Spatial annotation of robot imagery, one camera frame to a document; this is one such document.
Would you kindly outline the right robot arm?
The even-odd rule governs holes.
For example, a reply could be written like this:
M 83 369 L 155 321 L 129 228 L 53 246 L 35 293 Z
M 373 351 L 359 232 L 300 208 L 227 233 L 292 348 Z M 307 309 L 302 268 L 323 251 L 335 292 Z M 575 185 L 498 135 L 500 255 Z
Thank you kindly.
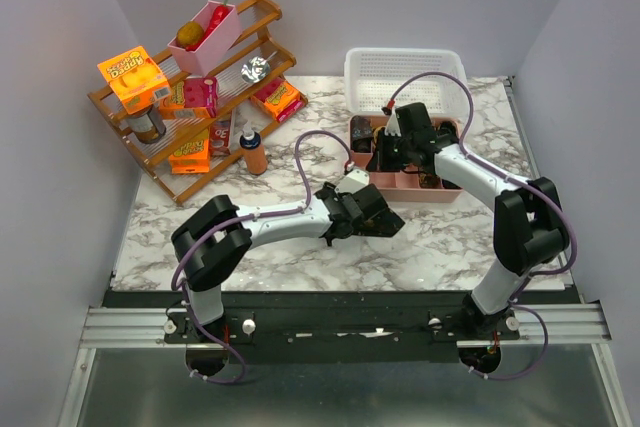
M 422 103 L 390 111 L 387 124 L 373 135 L 367 169 L 399 172 L 410 166 L 461 188 L 494 215 L 495 260 L 455 316 L 467 336 L 483 338 L 540 265 L 554 260 L 575 238 L 555 184 L 514 175 L 476 156 L 456 128 L 434 126 Z

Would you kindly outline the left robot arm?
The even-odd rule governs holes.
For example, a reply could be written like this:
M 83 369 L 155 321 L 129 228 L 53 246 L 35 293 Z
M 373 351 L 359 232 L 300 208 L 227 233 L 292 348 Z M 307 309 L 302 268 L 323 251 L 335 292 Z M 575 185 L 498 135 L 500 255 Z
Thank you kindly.
M 391 238 L 404 225 L 373 184 L 340 193 L 325 183 L 299 203 L 267 207 L 239 206 L 219 195 L 172 234 L 178 267 L 171 288 L 186 293 L 192 311 L 188 331 L 209 342 L 221 332 L 221 286 L 248 251 L 303 238 L 323 239 L 328 245 L 351 236 Z

